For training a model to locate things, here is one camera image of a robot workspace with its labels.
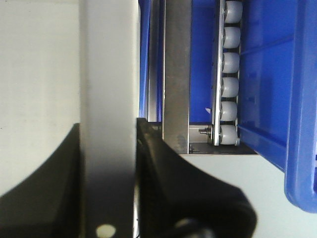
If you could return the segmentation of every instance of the blue plastic crate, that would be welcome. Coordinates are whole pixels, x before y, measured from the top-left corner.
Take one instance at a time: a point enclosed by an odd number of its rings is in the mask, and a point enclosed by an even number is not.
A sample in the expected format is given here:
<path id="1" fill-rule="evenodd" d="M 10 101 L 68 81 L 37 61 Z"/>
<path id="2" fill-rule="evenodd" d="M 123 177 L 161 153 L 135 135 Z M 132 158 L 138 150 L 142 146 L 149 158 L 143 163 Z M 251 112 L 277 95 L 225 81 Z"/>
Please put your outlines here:
<path id="1" fill-rule="evenodd" d="M 316 213 L 317 1 L 243 7 L 241 140 L 285 172 L 294 205 Z"/>

